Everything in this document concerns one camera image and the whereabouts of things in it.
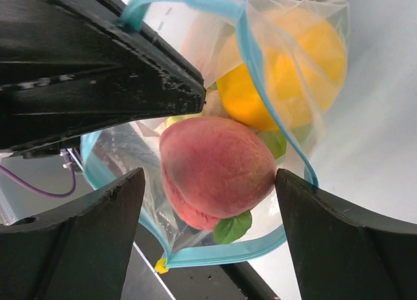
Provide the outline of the red fake pepper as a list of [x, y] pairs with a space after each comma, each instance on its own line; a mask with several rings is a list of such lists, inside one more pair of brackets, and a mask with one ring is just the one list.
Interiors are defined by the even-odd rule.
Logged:
[[262, 140], [236, 121], [193, 117], [163, 131], [159, 149], [162, 184], [179, 218], [219, 244], [243, 237], [276, 175]]

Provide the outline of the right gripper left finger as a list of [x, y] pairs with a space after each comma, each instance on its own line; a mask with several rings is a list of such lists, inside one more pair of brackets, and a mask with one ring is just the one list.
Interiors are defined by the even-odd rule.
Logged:
[[2, 299], [119, 299], [145, 190], [142, 169], [1, 227]]

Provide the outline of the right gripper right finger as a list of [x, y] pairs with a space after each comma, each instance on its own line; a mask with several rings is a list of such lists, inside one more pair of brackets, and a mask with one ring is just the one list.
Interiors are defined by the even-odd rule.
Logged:
[[364, 209], [288, 170], [275, 181], [303, 299], [415, 299], [416, 225]]

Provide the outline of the yellow fake lemon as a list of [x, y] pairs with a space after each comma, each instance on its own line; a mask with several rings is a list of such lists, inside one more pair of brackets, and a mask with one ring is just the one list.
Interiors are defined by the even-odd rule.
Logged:
[[[284, 52], [267, 50], [272, 102], [281, 120], [290, 128], [305, 126], [312, 113], [303, 95], [300, 67], [309, 90], [322, 112], [333, 105], [345, 82], [347, 52], [342, 37], [324, 18], [301, 8], [288, 12], [273, 10], [268, 15], [299, 45], [320, 68], [316, 71], [305, 60], [298, 63]], [[276, 130], [277, 125], [255, 90], [247, 66], [239, 65], [216, 82], [226, 112], [235, 120], [258, 130]]]

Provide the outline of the clear zip top bag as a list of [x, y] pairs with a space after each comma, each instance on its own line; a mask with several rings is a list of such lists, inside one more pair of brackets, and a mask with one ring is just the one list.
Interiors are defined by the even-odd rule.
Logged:
[[279, 27], [268, 12], [301, 8], [326, 19], [340, 34], [348, 54], [349, 5], [346, 0], [130, 0], [121, 18], [135, 30], [149, 24], [189, 61], [203, 77], [205, 101], [195, 114], [142, 119], [86, 134], [81, 157], [86, 180], [100, 188], [135, 168], [145, 172], [146, 187], [139, 222], [161, 244], [164, 254], [156, 271], [171, 268], [245, 262], [282, 245], [285, 231], [273, 183], [272, 192], [251, 210], [252, 226], [229, 244], [219, 244], [213, 232], [198, 230], [179, 218], [162, 184], [160, 137], [172, 124], [193, 117], [221, 117], [236, 121], [255, 135], [262, 131], [233, 119], [224, 109], [216, 82], [241, 64], [265, 108], [287, 139], [285, 154], [275, 160], [276, 172], [285, 168], [309, 183], [318, 183], [309, 154], [323, 135], [323, 114], [296, 67], [312, 113], [306, 141], [299, 144], [272, 102], [267, 50], [288, 53], [295, 63], [305, 60], [320, 68], [293, 35]]

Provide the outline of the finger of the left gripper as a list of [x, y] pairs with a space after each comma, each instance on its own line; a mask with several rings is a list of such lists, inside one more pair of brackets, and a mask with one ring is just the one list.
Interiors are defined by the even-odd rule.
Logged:
[[121, 0], [1, 0], [1, 148], [197, 113], [201, 74]]

